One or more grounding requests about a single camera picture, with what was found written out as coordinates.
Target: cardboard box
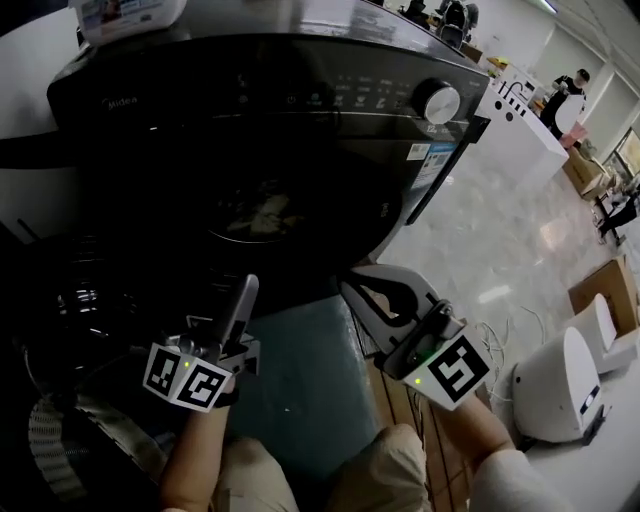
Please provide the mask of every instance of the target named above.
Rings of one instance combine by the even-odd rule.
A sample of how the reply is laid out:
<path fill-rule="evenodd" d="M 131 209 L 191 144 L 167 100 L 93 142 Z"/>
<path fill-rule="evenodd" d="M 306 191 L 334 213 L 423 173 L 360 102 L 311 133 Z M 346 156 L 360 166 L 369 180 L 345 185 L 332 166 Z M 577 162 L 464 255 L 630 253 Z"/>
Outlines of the cardboard box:
<path fill-rule="evenodd" d="M 596 163 L 582 158 L 576 148 L 569 150 L 569 160 L 562 168 L 580 195 L 592 189 L 604 172 Z"/>
<path fill-rule="evenodd" d="M 569 290 L 573 311 L 584 310 L 597 293 L 607 300 L 617 337 L 638 328 L 638 290 L 625 256 L 618 256 Z"/>

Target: black washing machine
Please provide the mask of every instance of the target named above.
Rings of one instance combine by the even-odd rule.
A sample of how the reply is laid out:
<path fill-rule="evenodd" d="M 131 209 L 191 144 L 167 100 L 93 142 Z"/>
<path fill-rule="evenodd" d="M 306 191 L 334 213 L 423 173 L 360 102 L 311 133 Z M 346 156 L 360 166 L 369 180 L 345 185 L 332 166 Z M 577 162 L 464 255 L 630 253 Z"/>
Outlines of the black washing machine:
<path fill-rule="evenodd" d="M 190 0 L 170 29 L 63 69 L 60 132 L 19 163 L 76 166 L 74 228 L 117 240 L 140 275 L 253 272 L 277 308 L 415 220 L 481 134 L 487 84 L 368 2 Z"/>

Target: person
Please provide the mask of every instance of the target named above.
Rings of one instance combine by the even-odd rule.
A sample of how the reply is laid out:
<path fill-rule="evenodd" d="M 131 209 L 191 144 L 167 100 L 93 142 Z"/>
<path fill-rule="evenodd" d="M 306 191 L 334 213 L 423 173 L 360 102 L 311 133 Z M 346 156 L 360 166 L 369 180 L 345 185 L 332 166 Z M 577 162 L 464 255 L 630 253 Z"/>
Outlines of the person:
<path fill-rule="evenodd" d="M 612 196 L 611 204 L 614 207 L 622 203 L 624 206 L 619 212 L 606 218 L 598 225 L 601 244 L 605 243 L 605 237 L 609 231 L 628 224 L 640 215 L 640 174 L 636 175 L 622 191 Z"/>
<path fill-rule="evenodd" d="M 587 95 L 584 92 L 584 87 L 589 83 L 589 80 L 591 80 L 589 72 L 586 69 L 579 69 L 574 78 L 563 75 L 556 78 L 551 84 L 556 92 L 551 96 L 549 102 L 540 113 L 540 121 L 542 121 L 542 124 L 549 129 L 556 139 L 560 140 L 560 137 L 563 135 L 556 125 L 556 114 L 558 110 L 569 95 L 581 94 L 586 101 Z"/>
<path fill-rule="evenodd" d="M 470 510 L 572 510 L 515 449 L 500 420 L 475 396 L 454 411 L 435 407 L 446 436 L 474 472 Z M 298 512 L 279 464 L 256 440 L 223 449 L 229 408 L 191 413 L 165 466 L 165 511 Z M 327 512 L 428 512 L 426 456 L 407 425 L 383 430 L 338 471 Z"/>

